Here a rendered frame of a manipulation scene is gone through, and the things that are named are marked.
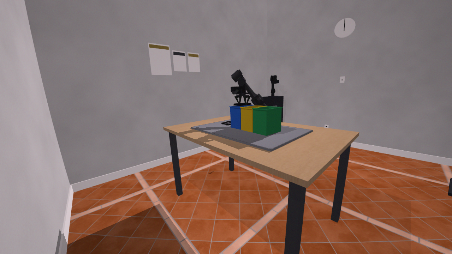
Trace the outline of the blue bin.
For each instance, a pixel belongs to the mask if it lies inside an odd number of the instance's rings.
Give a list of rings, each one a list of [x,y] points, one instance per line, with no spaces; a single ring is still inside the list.
[[[231,106],[230,107],[231,128],[242,129],[241,107],[246,107],[246,106],[250,106],[250,105]]]

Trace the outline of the green open bin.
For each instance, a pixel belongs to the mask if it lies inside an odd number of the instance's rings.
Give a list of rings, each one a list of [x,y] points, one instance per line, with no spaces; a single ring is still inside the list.
[[[280,132],[281,108],[283,107],[253,108],[253,133],[267,136]]]

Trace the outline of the yellow open bin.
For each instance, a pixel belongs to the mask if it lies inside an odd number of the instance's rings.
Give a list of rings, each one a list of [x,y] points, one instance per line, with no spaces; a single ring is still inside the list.
[[[253,132],[253,108],[259,108],[259,107],[265,107],[265,106],[247,106],[247,107],[241,107],[241,124],[242,124],[242,130]]]

